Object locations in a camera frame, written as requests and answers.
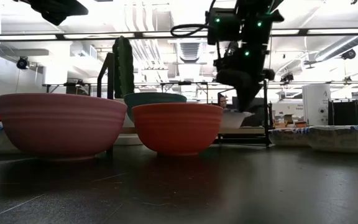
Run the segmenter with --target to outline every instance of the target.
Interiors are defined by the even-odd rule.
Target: orange bowl
[[[127,106],[90,96],[18,93],[0,96],[9,140],[23,152],[48,160],[89,159],[118,138]]]
[[[219,132],[223,109],[196,103],[159,103],[132,109],[139,139],[169,156],[197,155]]]

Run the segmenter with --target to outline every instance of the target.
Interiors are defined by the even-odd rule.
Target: pink bowl
[[[124,103],[90,96],[0,96],[9,140],[21,151],[44,159],[89,159],[109,149],[121,132],[126,110]]]

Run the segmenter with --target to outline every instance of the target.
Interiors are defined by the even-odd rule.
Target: cactus plant
[[[134,58],[129,39],[120,36],[116,39],[112,51],[114,52],[114,96],[122,98],[135,90]]]

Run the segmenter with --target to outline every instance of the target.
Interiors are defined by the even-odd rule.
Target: dark table surface
[[[0,158],[1,223],[356,223],[358,154],[116,147],[66,164]]]

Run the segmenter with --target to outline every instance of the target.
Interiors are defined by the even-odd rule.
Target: teal bowl
[[[127,113],[132,122],[134,115],[132,108],[140,105],[154,104],[154,103],[186,103],[185,96],[173,93],[130,93],[124,96],[125,104],[128,106]]]

